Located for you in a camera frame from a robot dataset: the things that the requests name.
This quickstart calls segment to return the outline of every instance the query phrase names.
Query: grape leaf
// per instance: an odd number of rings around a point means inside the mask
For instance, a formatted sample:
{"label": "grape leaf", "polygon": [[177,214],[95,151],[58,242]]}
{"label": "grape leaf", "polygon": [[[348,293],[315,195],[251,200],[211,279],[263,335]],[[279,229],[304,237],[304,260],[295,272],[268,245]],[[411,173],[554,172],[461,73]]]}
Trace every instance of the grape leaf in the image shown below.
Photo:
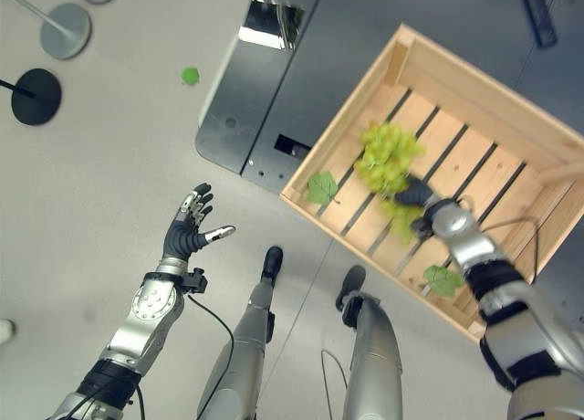
{"label": "grape leaf", "polygon": [[456,290],[464,284],[460,274],[436,265],[427,268],[423,276],[430,289],[443,297],[454,297]]}
{"label": "grape leaf", "polygon": [[315,173],[308,180],[308,200],[315,204],[329,205],[338,189],[330,172]]}

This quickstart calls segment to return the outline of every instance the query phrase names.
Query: green leaf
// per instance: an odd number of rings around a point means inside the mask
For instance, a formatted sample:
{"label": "green leaf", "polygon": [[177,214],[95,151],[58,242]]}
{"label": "green leaf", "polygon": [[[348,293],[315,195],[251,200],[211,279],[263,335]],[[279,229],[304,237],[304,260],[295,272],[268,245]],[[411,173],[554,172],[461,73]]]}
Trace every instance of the green leaf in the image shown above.
{"label": "green leaf", "polygon": [[195,85],[199,82],[199,70],[195,67],[187,67],[182,71],[181,78],[187,85]]}
{"label": "green leaf", "polygon": [[430,289],[443,297],[454,297],[456,290],[464,284],[460,274],[436,265],[427,268],[423,276]]}
{"label": "green leaf", "polygon": [[338,189],[330,172],[315,173],[308,180],[308,200],[315,204],[329,205]]}

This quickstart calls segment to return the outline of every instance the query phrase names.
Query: black round base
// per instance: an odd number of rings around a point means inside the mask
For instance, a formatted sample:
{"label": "black round base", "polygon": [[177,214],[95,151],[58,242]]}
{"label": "black round base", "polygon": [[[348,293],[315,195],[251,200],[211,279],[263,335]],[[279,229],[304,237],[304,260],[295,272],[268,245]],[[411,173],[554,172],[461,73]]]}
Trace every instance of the black round base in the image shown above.
{"label": "black round base", "polygon": [[18,91],[12,92],[12,112],[18,121],[25,125],[42,125],[52,119],[61,103],[61,86],[52,73],[33,68],[15,85],[35,95],[31,98]]}

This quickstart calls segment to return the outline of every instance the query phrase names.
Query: robotic hand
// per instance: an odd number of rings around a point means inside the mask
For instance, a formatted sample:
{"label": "robotic hand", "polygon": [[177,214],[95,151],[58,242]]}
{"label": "robotic hand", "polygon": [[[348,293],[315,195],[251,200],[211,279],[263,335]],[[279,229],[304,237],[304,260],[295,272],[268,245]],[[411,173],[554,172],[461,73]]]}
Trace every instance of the robotic hand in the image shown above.
{"label": "robotic hand", "polygon": [[507,418],[584,418],[584,338],[544,298],[454,199],[416,177],[395,195],[424,208],[424,223],[448,247],[486,322],[480,348],[496,380],[512,392]]}
{"label": "robotic hand", "polygon": [[69,394],[50,417],[58,419],[122,418],[122,410],[164,345],[172,324],[183,312],[183,294],[204,292],[203,270],[188,272],[190,255],[232,235],[234,226],[200,233],[213,209],[211,186],[200,184],[182,202],[164,238],[162,259],[144,276],[130,313],[75,393]]}

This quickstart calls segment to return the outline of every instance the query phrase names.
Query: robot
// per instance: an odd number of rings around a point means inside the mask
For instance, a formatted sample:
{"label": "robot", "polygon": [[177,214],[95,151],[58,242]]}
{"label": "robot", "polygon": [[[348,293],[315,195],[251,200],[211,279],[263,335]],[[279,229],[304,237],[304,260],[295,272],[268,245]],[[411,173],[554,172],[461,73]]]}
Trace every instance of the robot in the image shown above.
{"label": "robot", "polygon": [[[201,184],[186,196],[164,239],[158,267],[144,276],[126,320],[51,420],[122,418],[181,315],[184,295],[204,292],[203,270],[188,270],[190,255],[235,231],[224,226],[199,233],[212,209],[207,206],[210,191],[209,184]],[[480,350],[495,379],[512,392],[507,419],[584,418],[584,336],[554,314],[454,199],[440,198],[415,177],[395,199],[424,208],[424,232],[447,245],[478,301],[486,323]],[[264,352],[275,322],[272,291],[282,259],[280,248],[268,250],[233,343],[224,347],[207,382],[197,419],[256,418]],[[360,290],[364,279],[364,269],[353,267],[335,303],[344,324],[356,332],[343,419],[402,419],[398,342],[380,301]]]}

